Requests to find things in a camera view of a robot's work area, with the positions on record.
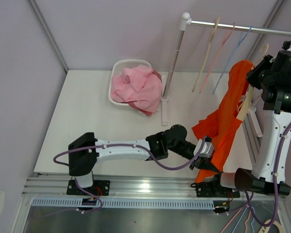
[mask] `gray floor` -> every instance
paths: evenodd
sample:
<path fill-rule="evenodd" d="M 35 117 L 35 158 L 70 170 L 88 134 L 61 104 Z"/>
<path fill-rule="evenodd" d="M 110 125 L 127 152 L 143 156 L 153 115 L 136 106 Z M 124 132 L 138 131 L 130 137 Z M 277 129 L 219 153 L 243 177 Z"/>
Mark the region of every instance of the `gray floor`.
<path fill-rule="evenodd" d="M 232 207 L 238 207 L 241 202 L 234 201 Z M 270 219 L 274 207 L 273 201 L 254 201 L 253 206 L 258 217 L 265 221 Z M 76 211 L 65 211 L 45 217 L 64 208 L 32 207 L 27 219 L 25 233 L 216 233 L 233 217 L 217 216 L 213 211 L 205 210 L 159 210 L 159 209 L 102 209 L 82 215 Z M 242 211 L 224 231 L 232 232 Z M 248 210 L 242 217 L 236 233 L 245 232 L 244 222 Z M 253 232 L 248 221 L 248 233 Z M 261 229 L 254 221 L 254 232 Z M 271 227 L 270 233 L 278 232 Z"/>

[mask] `black and white robotic arm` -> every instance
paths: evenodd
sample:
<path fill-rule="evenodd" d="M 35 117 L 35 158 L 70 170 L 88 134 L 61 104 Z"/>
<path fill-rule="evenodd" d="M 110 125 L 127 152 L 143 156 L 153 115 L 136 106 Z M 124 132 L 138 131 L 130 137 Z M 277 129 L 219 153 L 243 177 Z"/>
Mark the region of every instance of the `black and white robotic arm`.
<path fill-rule="evenodd" d="M 94 133 L 86 133 L 69 145 L 69 150 L 96 146 L 95 149 L 69 153 L 69 175 L 74 176 L 83 188 L 93 185 L 92 169 L 96 163 L 115 159 L 136 159 L 141 161 L 165 159 L 168 150 L 192 160 L 190 169 L 206 169 L 218 172 L 219 184 L 266 195 L 274 194 L 274 176 L 277 178 L 278 194 L 288 195 L 290 186 L 285 183 L 285 163 L 288 154 L 291 128 L 291 48 L 279 51 L 276 58 L 264 57 L 247 74 L 248 82 L 262 89 L 265 127 L 257 162 L 252 171 L 239 168 L 235 173 L 220 172 L 212 163 L 213 145 L 211 138 L 199 140 L 194 145 L 185 140 L 186 129 L 175 125 L 170 129 L 135 141 L 111 142 L 97 139 Z"/>

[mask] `beige hanger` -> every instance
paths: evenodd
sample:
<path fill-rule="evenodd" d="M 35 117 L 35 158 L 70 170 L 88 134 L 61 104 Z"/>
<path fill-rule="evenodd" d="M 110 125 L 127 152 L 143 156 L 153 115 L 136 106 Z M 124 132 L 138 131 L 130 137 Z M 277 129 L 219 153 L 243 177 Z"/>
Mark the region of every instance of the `beige hanger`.
<path fill-rule="evenodd" d="M 260 51 L 263 51 L 264 50 L 264 53 L 263 55 L 257 59 L 255 62 L 253 62 L 253 66 L 251 69 L 253 69 L 263 58 L 264 56 L 266 55 L 267 51 L 268 51 L 268 48 L 269 48 L 269 44 L 265 44 L 261 49 Z M 238 106 L 237 108 L 237 112 L 238 115 L 237 115 L 237 119 L 238 120 L 241 120 L 243 121 L 249 111 L 249 108 L 251 106 L 251 100 L 253 98 L 253 91 L 254 91 L 254 87 L 252 85 L 249 85 L 249 89 L 248 89 L 248 92 L 247 92 L 247 95 L 246 95 L 246 99 Z"/>
<path fill-rule="evenodd" d="M 278 228 L 279 233 L 285 233 L 285 229 L 280 225 L 279 222 L 275 221 L 274 225 Z M 267 233 L 270 230 L 270 227 L 262 227 L 258 233 Z"/>
<path fill-rule="evenodd" d="M 196 89 L 196 87 L 197 87 L 197 84 L 198 84 L 198 81 L 199 81 L 199 79 L 200 79 L 200 76 L 202 75 L 202 73 L 203 73 L 203 71 L 204 71 L 205 64 L 206 64 L 206 61 L 207 61 L 207 58 L 208 58 L 208 54 L 209 54 L 209 51 L 210 51 L 211 43 L 212 43 L 213 37 L 214 37 L 214 35 L 215 35 L 215 32 L 216 32 L 216 30 L 217 30 L 217 27 L 218 27 L 219 21 L 220 21 L 220 17 L 216 19 L 216 22 L 215 22 L 214 28 L 213 28 L 212 31 L 210 32 L 210 36 L 209 36 L 209 40 L 208 40 L 208 47 L 207 47 L 206 55 L 205 55 L 205 58 L 204 58 L 204 62 L 203 62 L 202 68 L 200 69 L 199 74 L 198 74 L 198 76 L 197 76 L 197 78 L 196 78 L 196 81 L 195 81 L 195 83 L 194 83 L 194 86 L 193 86 L 192 92 L 195 91 L 195 89 Z"/>

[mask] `blue hanger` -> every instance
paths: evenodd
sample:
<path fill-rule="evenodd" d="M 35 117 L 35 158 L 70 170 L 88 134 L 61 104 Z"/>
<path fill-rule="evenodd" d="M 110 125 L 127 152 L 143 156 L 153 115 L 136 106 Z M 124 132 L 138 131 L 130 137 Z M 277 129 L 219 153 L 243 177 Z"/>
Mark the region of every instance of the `blue hanger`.
<path fill-rule="evenodd" d="M 214 87 L 214 90 L 213 90 L 212 94 L 214 94 L 215 90 L 217 89 L 217 87 L 218 87 L 218 85 L 219 85 L 219 82 L 220 82 L 220 80 L 221 80 L 223 74 L 225 73 L 225 71 L 226 71 L 226 69 L 227 69 L 227 66 L 229 65 L 230 61 L 232 60 L 232 58 L 233 58 L 234 55 L 235 55 L 236 50 L 237 50 L 238 47 L 241 45 L 241 43 L 243 42 L 243 40 L 245 40 L 245 38 L 247 37 L 247 35 L 248 35 L 249 32 L 251 31 L 251 29 L 252 29 L 252 26 L 249 28 L 249 30 L 247 31 L 246 35 L 244 35 L 243 38 L 242 38 L 243 32 L 241 32 L 241 34 L 239 35 L 239 39 L 238 39 L 237 45 L 233 48 L 232 53 L 231 53 L 231 55 L 229 56 L 229 58 L 228 58 L 228 60 L 227 60 L 227 62 L 226 62 L 226 64 L 225 64 L 225 66 L 224 66 L 224 69 L 223 69 L 223 71 L 222 71 L 222 73 L 221 73 L 221 75 L 220 75 L 220 77 L 219 77 L 219 80 L 218 80 L 217 84 L 216 84 L 215 87 Z"/>

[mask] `orange shirt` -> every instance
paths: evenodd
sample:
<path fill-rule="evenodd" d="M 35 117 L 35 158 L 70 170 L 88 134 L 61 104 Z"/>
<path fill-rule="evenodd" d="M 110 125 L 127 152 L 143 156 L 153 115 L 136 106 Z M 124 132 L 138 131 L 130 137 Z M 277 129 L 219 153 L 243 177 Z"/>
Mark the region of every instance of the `orange shirt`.
<path fill-rule="evenodd" d="M 245 95 L 249 83 L 246 80 L 247 72 L 253 64 L 249 60 L 236 63 L 229 72 L 228 90 L 223 97 L 218 110 L 211 113 L 205 120 L 200 120 L 192 130 L 198 139 L 207 135 L 212 138 L 214 153 L 211 162 L 222 171 L 231 150 L 237 129 L 242 121 L 237 117 L 237 106 L 242 95 Z M 196 183 L 216 173 L 209 170 L 200 170 Z"/>

